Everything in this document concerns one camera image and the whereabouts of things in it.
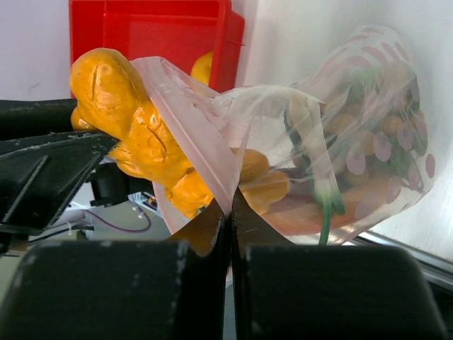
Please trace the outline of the green scallion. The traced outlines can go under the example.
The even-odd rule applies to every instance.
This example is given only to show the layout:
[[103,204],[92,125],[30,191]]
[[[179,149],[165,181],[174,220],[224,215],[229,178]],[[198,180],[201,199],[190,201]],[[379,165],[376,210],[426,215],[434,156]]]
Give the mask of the green scallion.
[[[333,169],[321,120],[321,103],[320,98],[292,93],[285,109],[285,127],[294,144],[294,163],[305,171],[314,200],[323,211],[319,241],[326,244],[332,230],[332,217],[345,214],[342,193],[346,190],[340,189]],[[401,185],[394,188],[389,185],[385,205],[391,205],[403,189],[422,194],[426,187],[423,191],[412,191]]]

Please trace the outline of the brown longan bunch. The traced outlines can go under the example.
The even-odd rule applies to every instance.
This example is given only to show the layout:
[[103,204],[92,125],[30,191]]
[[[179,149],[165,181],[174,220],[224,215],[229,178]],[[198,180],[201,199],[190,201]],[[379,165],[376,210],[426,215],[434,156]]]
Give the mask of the brown longan bunch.
[[377,181],[424,190],[418,162],[428,134],[417,92],[417,76],[405,62],[347,67],[321,81],[316,94],[340,189]]

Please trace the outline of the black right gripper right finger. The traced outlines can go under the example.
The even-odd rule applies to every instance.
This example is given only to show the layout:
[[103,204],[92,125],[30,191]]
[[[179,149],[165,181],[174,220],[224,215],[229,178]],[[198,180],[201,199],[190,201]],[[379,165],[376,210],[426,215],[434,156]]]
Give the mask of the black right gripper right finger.
[[239,339],[444,339],[415,259],[394,246],[296,245],[240,192],[231,213]]

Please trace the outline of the clear zip top bag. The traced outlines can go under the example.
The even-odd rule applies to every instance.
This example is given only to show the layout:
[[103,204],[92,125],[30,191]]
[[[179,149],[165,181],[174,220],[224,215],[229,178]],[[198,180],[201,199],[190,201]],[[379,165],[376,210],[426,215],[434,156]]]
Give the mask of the clear zip top bag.
[[133,65],[224,212],[240,190],[293,242],[341,244],[416,204],[434,183],[410,61],[395,30],[367,25],[291,86],[219,93],[161,57]]

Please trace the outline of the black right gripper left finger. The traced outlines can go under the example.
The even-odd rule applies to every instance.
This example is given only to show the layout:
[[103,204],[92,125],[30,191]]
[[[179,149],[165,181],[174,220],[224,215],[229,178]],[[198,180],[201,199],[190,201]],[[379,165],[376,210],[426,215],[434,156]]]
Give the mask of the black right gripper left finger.
[[1,338],[220,339],[226,228],[212,202],[160,242],[43,242],[13,277]]

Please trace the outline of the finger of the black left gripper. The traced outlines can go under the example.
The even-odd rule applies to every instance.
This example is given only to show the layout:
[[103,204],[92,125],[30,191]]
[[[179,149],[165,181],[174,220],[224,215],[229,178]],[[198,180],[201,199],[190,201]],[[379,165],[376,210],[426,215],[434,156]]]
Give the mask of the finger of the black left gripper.
[[1,140],[75,131],[71,115],[76,108],[73,98],[46,101],[1,99]]
[[41,233],[116,144],[114,137],[98,131],[1,142],[1,231]]

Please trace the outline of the yellow ginger root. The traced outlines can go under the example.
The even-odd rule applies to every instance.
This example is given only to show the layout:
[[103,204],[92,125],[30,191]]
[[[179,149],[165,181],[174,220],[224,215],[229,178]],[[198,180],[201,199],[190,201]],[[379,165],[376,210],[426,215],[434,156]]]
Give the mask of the yellow ginger root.
[[69,83],[76,99],[73,128],[114,137],[118,143],[108,156],[121,171],[162,185],[164,197],[189,220],[213,201],[142,76],[121,52],[100,47],[82,54],[71,66]]

